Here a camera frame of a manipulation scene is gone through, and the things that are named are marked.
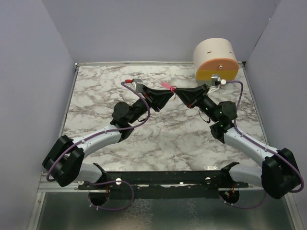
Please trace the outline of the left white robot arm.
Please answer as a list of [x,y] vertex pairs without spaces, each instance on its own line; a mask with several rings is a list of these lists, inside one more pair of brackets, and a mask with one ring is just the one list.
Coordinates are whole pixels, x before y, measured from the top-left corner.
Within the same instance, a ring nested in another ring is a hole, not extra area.
[[127,139],[134,129],[147,122],[151,108],[159,112],[166,105],[173,96],[173,91],[173,88],[155,90],[143,86],[136,93],[138,100],[133,105],[118,102],[114,106],[112,121],[105,128],[79,138],[69,138],[66,135],[58,138],[42,163],[47,170],[47,181],[56,181],[61,187],[65,187],[76,180],[79,174],[85,174],[93,188],[103,188],[106,177],[99,169],[85,166],[84,158],[108,145]]

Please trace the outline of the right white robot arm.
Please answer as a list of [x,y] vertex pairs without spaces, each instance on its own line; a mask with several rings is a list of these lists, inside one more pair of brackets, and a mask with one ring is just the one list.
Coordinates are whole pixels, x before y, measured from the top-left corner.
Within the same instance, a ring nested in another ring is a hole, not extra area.
[[220,181],[225,187],[245,182],[262,187],[275,199],[287,193],[298,193],[304,189],[304,179],[299,172],[293,153],[287,149],[276,149],[245,134],[236,125],[237,106],[231,101],[215,103],[207,94],[207,85],[196,88],[171,87],[187,108],[198,107],[213,125],[212,136],[251,158],[257,168],[237,164],[221,174]]

